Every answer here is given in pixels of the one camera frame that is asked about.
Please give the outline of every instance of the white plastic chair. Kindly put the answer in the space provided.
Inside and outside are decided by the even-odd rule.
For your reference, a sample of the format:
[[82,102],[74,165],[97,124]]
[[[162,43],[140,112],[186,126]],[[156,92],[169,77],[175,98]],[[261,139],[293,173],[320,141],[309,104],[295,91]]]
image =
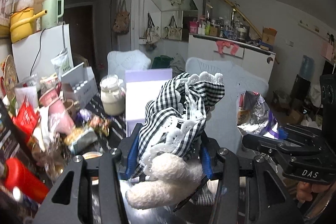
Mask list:
[[189,74],[200,74],[202,71],[213,75],[216,72],[223,74],[225,95],[211,112],[205,132],[208,137],[216,139],[220,147],[238,153],[242,139],[237,128],[238,95],[248,90],[259,92],[265,98],[268,83],[231,61],[209,61],[191,57],[185,64],[185,71]]
[[107,55],[108,74],[117,75],[125,80],[125,71],[148,69],[151,60],[141,51],[119,52],[112,51]]

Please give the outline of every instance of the picture frame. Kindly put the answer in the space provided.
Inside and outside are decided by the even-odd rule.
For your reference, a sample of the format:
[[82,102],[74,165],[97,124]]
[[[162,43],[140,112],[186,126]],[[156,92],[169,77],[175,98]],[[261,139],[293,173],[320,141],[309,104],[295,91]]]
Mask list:
[[0,39],[10,37],[9,27],[14,4],[15,0],[0,0]]

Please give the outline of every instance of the green electric kettle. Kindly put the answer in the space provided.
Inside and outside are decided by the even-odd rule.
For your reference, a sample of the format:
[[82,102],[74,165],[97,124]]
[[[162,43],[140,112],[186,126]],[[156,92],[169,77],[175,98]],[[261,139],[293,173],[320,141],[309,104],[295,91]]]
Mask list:
[[41,31],[58,25],[58,19],[64,13],[64,0],[44,0],[42,9],[47,10],[48,13],[41,18]]

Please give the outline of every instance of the pink cloth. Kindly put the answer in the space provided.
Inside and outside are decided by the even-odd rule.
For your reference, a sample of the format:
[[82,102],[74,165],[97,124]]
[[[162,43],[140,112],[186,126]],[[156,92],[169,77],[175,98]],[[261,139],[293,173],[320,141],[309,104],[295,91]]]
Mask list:
[[233,46],[233,48],[231,49],[231,52],[230,52],[231,55],[236,55],[236,53],[239,49],[239,46],[237,44],[235,44],[231,41],[227,41],[227,40],[218,40],[218,41],[216,41],[216,45],[218,47],[219,54],[223,54],[223,48],[224,47],[230,48],[231,46]]

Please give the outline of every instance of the white refrigerator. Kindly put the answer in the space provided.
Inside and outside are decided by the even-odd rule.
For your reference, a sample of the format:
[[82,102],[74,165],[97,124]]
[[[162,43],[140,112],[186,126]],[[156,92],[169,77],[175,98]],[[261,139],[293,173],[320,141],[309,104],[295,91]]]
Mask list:
[[73,68],[74,63],[71,54],[69,24],[46,29],[43,33],[34,33],[12,44],[16,73],[19,81],[30,76],[30,71],[36,56],[37,59],[31,73],[32,75],[38,73],[39,77],[48,77],[55,73],[54,65],[50,60],[56,57],[65,47],[68,49],[70,67]]

